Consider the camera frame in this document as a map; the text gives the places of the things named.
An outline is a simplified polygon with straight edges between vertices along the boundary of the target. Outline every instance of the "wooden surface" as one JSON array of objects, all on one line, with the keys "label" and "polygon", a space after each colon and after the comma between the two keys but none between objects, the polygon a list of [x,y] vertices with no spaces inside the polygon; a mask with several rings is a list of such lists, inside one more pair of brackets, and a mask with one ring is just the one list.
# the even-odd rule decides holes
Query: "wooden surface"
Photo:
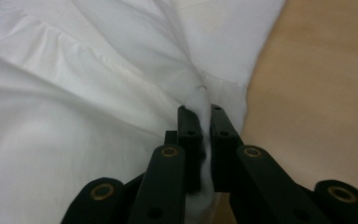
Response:
[{"label": "wooden surface", "polygon": [[[258,61],[241,134],[300,185],[358,188],[358,1],[287,0]],[[227,196],[214,223],[235,223]]]}]

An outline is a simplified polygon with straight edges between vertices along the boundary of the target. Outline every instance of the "white garment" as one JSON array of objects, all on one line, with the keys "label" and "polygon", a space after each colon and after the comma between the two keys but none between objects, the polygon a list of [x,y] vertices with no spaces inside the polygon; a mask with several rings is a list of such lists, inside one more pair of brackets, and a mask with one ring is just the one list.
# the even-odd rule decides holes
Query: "white garment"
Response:
[{"label": "white garment", "polygon": [[[281,7],[0,1],[0,223],[59,223],[91,180],[144,172],[179,105],[205,135],[210,102],[240,131],[246,85]],[[187,223],[213,197],[208,160],[202,179]]]}]

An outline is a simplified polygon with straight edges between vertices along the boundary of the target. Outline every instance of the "white fabric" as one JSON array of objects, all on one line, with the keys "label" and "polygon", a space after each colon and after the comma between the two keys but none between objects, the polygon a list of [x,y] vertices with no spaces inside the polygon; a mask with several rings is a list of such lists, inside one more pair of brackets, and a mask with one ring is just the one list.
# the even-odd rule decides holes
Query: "white fabric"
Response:
[{"label": "white fabric", "polygon": [[213,199],[209,103],[237,131],[255,60],[282,0],[0,1],[0,223],[59,223],[78,192],[145,171],[179,105],[205,135],[202,191]]}]

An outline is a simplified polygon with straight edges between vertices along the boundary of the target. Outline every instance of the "wooden table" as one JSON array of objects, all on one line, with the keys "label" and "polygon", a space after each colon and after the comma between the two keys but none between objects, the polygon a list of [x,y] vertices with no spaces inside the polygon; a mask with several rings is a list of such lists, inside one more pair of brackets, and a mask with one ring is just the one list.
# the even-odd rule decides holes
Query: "wooden table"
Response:
[{"label": "wooden table", "polygon": [[[358,188],[358,1],[287,0],[247,94],[241,134],[300,185]],[[222,197],[214,223],[235,223]]]}]

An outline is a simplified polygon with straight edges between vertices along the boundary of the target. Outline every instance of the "brass screw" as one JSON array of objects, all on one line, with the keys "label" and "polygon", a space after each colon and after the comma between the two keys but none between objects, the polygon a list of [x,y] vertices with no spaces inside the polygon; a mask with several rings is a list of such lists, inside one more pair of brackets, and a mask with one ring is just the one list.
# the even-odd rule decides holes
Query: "brass screw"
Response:
[{"label": "brass screw", "polygon": [[261,157],[261,151],[252,147],[246,148],[243,153],[248,157]]},{"label": "brass screw", "polygon": [[174,148],[174,147],[165,147],[161,150],[161,154],[164,157],[174,157],[177,154],[179,154],[178,149]]},{"label": "brass screw", "polygon": [[327,191],[331,196],[343,203],[356,203],[357,197],[351,191],[339,186],[330,186]]},{"label": "brass screw", "polygon": [[115,192],[115,186],[104,183],[94,187],[89,193],[89,195],[93,200],[101,201],[112,196],[114,192]]}]

